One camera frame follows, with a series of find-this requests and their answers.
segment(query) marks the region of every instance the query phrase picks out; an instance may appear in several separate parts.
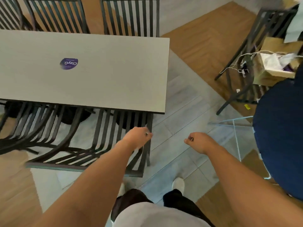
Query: white shirt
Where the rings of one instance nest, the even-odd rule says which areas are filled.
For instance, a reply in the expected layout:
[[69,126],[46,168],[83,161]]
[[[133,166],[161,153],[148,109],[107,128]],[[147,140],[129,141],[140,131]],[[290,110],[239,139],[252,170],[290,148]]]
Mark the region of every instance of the white shirt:
[[127,207],[113,227],[210,227],[206,221],[177,209],[141,202]]

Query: shoe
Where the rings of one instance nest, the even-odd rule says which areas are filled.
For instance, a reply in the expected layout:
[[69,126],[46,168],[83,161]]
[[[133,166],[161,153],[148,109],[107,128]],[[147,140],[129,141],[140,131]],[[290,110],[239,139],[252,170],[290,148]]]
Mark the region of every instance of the shoe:
[[122,196],[123,194],[125,194],[125,185],[124,185],[124,183],[122,182],[117,197],[120,197],[120,196]]
[[173,183],[172,183],[172,190],[177,189],[179,190],[182,195],[184,193],[184,189],[185,189],[185,183],[184,180],[182,178],[176,178]]

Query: black pants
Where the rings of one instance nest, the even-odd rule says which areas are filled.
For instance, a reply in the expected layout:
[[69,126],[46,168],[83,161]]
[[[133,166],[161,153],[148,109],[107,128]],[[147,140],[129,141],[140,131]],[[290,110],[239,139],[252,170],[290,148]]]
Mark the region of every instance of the black pants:
[[[146,195],[139,191],[138,189],[131,189],[127,191],[123,196],[120,196],[116,199],[114,204],[111,220],[115,221],[118,215],[125,210],[127,207],[140,203],[140,202],[150,202]],[[196,206],[196,204],[184,197],[182,193],[174,189],[163,196],[163,202],[165,207],[175,208],[181,210],[185,213],[193,215],[195,217],[201,218],[206,221],[211,227],[215,227],[210,220],[202,213],[202,211]]]

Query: white table top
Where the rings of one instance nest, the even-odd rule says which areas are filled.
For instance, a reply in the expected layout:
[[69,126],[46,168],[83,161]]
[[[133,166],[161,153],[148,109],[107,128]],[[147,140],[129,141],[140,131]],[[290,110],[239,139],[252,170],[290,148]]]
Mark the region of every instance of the white table top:
[[164,113],[168,60],[169,38],[0,30],[0,99]]

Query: yellow tag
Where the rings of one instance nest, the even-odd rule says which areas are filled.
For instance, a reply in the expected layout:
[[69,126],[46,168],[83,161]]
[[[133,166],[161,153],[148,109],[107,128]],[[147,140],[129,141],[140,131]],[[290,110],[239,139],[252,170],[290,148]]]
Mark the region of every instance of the yellow tag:
[[245,104],[244,106],[246,107],[247,110],[250,110],[250,107],[248,104]]

